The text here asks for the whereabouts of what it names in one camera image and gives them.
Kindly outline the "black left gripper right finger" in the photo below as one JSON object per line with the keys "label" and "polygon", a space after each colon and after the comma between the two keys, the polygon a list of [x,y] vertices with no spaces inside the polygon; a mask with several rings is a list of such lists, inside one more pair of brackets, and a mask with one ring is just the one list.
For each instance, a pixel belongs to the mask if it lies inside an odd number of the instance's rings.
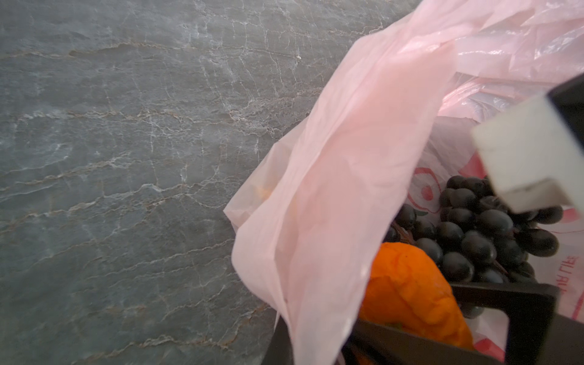
{"label": "black left gripper right finger", "polygon": [[[550,284],[455,284],[458,301],[500,310],[509,319],[506,364],[581,364],[583,324],[561,316]],[[497,359],[359,320],[342,348],[347,363],[496,364]]]}

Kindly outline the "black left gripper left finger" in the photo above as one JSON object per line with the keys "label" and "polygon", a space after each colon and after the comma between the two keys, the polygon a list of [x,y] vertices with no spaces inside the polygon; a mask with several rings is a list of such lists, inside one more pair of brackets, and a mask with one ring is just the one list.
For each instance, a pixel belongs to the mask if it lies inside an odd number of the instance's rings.
{"label": "black left gripper left finger", "polygon": [[261,365],[294,365],[294,354],[287,323],[281,316],[278,318]]}

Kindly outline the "pink plastic bag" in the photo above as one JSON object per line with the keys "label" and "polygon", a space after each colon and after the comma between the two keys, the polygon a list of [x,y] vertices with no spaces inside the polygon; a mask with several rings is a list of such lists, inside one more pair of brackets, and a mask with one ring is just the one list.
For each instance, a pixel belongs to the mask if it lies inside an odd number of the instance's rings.
{"label": "pink plastic bag", "polygon": [[545,201],[582,197],[582,165],[556,142],[526,163],[512,117],[582,72],[581,1],[424,1],[350,48],[224,210],[233,266],[296,363],[334,362],[390,220],[435,209],[449,174],[527,173]]}

